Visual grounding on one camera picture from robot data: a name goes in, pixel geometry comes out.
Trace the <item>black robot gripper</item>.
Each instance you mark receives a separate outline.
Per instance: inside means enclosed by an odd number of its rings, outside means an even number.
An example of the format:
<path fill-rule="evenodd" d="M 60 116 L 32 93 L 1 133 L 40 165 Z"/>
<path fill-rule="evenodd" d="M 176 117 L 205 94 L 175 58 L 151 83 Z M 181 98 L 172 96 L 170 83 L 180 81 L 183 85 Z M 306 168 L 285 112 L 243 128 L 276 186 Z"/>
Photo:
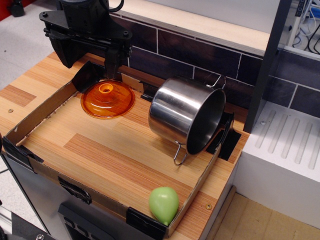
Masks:
<path fill-rule="evenodd" d="M 62 64 L 71 68 L 87 52 L 75 41 L 111 44 L 104 53 L 106 77 L 115 79 L 118 69 L 131 56 L 129 43 L 133 34 L 110 16 L 124 6 L 110 7 L 108 0 L 58 0 L 57 10 L 43 11 L 39 19 L 45 24 L 45 35 Z"/>

